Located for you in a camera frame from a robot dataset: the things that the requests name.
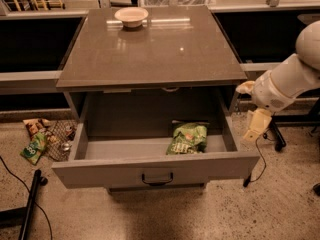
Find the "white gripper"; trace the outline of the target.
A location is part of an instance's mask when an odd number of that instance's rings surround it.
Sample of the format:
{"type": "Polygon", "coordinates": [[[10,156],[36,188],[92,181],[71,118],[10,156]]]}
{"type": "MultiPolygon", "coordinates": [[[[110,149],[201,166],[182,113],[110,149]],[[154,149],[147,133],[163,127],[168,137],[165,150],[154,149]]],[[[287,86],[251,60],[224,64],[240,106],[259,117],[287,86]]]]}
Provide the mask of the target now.
{"type": "Polygon", "coordinates": [[[243,136],[247,141],[256,141],[268,128],[272,113],[284,110],[295,101],[278,90],[272,81],[270,70],[255,81],[241,83],[236,87],[236,91],[239,94],[251,95],[252,102],[259,107],[247,113],[247,130],[243,136]]]}

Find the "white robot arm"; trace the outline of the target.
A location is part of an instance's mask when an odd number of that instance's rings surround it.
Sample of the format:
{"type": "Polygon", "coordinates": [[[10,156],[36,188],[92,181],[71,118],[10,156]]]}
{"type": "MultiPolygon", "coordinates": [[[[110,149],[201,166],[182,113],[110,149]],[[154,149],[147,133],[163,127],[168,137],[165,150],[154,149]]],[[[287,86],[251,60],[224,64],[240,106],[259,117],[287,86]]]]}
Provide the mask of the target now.
{"type": "Polygon", "coordinates": [[[298,35],[296,52],[254,81],[240,84],[236,91],[249,94],[257,106],[248,111],[243,138],[256,141],[268,128],[272,115],[287,108],[296,98],[320,87],[320,22],[305,27],[298,35]]]}

